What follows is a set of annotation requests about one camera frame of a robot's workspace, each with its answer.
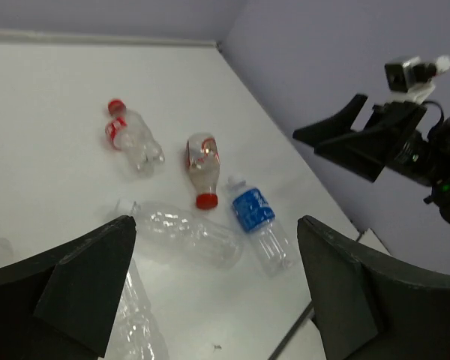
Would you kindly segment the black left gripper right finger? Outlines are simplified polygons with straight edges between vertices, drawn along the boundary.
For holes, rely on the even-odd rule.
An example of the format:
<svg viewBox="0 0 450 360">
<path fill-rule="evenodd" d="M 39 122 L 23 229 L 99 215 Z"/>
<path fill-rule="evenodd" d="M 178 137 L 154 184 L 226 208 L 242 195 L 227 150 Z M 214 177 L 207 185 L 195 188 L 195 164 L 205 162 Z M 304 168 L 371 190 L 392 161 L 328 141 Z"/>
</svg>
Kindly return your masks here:
<svg viewBox="0 0 450 360">
<path fill-rule="evenodd" d="M 309 215 L 298 220 L 297 239 L 327 359 L 450 359 L 450 275 Z"/>
</svg>

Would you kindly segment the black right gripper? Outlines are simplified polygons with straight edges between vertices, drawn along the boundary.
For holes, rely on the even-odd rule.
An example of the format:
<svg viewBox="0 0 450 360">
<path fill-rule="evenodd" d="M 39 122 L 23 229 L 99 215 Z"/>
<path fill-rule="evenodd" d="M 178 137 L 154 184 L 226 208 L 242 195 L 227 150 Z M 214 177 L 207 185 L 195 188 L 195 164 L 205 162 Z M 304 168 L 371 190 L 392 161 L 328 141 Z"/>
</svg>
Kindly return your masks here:
<svg viewBox="0 0 450 360">
<path fill-rule="evenodd" d="M 388 168 L 420 185 L 431 185 L 437 177 L 437 160 L 416 130 L 426 108 L 412 103 L 377 106 L 370 117 L 373 124 L 350 133 L 367 99 L 365 94 L 356 94 L 336 114 L 294 130 L 292 138 L 320 142 L 314 149 L 316 155 L 369 182 Z"/>
</svg>

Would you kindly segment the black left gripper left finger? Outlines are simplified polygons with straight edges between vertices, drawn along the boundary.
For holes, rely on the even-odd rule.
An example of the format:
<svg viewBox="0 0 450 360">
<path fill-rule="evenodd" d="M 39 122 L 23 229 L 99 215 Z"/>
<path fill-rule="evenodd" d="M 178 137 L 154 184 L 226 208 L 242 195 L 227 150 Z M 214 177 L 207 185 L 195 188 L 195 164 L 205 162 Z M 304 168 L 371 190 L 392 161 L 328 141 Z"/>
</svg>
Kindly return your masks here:
<svg viewBox="0 0 450 360">
<path fill-rule="evenodd" d="M 0 359 L 103 358 L 136 234 L 122 215 L 0 268 Z"/>
</svg>

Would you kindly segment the crushed clear plastic bottle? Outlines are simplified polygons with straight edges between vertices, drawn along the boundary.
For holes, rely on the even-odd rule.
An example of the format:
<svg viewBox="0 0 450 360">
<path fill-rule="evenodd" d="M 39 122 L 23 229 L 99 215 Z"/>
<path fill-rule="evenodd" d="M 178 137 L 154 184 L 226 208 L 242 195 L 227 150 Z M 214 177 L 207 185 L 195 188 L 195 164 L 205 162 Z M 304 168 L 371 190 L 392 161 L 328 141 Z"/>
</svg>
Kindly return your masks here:
<svg viewBox="0 0 450 360">
<path fill-rule="evenodd" d="M 132 260 L 112 327 L 106 359 L 168 359 L 169 352 Z"/>
</svg>

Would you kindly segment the blue label water bottle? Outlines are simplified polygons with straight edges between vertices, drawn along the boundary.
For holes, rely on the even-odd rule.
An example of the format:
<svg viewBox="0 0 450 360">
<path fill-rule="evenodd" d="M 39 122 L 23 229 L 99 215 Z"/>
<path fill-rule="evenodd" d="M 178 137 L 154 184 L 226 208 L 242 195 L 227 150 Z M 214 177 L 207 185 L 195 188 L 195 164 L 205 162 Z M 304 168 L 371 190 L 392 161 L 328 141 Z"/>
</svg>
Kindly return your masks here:
<svg viewBox="0 0 450 360">
<path fill-rule="evenodd" d="M 232 211 L 264 272 L 274 277 L 296 263 L 296 250 L 262 191 L 240 175 L 227 179 Z"/>
</svg>

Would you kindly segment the large clear plastic bottle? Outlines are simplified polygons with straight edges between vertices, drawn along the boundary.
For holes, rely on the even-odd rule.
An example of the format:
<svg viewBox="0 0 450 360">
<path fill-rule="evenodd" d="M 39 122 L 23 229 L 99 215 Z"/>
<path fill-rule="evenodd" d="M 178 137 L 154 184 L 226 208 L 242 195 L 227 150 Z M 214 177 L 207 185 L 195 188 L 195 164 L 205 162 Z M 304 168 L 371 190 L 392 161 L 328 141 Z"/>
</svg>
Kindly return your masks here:
<svg viewBox="0 0 450 360">
<path fill-rule="evenodd" d="M 241 258 L 240 235 L 191 211 L 162 202 L 120 199 L 114 212 L 134 218 L 139 237 L 169 256 L 210 269 L 230 269 Z"/>
</svg>

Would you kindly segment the red label clear bottle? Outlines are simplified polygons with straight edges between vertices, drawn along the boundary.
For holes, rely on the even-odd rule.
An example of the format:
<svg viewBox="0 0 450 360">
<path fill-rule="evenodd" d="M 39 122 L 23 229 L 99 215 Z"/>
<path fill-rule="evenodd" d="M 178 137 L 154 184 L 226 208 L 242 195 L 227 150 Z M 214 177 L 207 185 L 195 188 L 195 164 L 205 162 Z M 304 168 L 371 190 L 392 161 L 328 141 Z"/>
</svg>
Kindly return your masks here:
<svg viewBox="0 0 450 360">
<path fill-rule="evenodd" d="M 112 99 L 107 105 L 109 121 L 105 127 L 110 145 L 122 152 L 129 164 L 142 176 L 151 176 L 164 163 L 164 151 L 143 117 L 125 103 Z"/>
</svg>

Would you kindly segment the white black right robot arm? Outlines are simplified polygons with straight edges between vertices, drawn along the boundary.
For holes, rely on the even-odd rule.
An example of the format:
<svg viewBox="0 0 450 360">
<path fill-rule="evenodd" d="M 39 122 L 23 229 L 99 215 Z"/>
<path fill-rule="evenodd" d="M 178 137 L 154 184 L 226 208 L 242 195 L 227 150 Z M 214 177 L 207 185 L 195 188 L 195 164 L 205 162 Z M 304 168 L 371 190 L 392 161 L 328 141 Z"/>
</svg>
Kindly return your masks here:
<svg viewBox="0 0 450 360">
<path fill-rule="evenodd" d="M 417 127 L 429 101 L 392 101 L 374 105 L 364 128 L 353 130 L 367 99 L 357 94 L 333 116 L 294 130 L 293 139 L 369 182 L 388 168 L 430 188 L 424 203 L 437 206 L 450 224 L 450 116 L 440 116 L 423 136 Z"/>
</svg>

